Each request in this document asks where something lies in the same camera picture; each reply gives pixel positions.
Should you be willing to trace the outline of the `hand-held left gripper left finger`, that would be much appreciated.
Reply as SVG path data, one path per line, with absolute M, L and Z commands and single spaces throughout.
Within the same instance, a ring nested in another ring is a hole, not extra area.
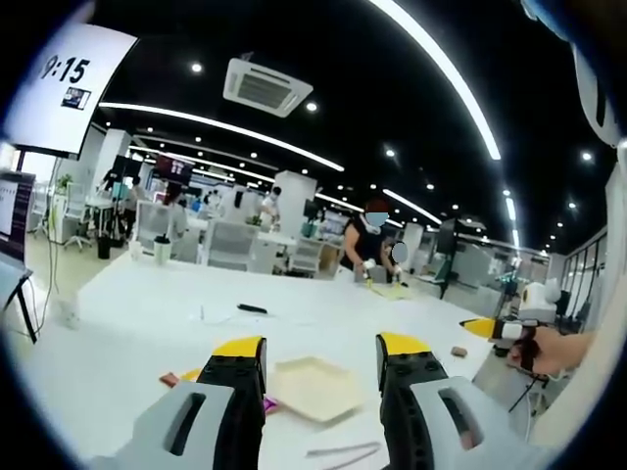
M 94 469 L 256 469 L 265 425 L 266 338 L 214 350 L 194 382 L 181 381 L 137 417 L 131 439 Z

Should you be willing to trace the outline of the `person's right hand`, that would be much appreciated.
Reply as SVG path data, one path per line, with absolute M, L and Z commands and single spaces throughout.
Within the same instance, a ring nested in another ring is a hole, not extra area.
M 539 376 L 555 376 L 570 368 L 567 354 L 561 349 L 563 336 L 549 327 L 524 327 L 509 349 L 509 366 Z

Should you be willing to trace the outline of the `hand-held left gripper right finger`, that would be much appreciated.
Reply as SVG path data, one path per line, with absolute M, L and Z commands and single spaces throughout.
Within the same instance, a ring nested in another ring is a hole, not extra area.
M 508 413 L 462 378 L 447 375 L 416 338 L 376 336 L 380 421 L 389 469 L 537 469 L 539 449 Z

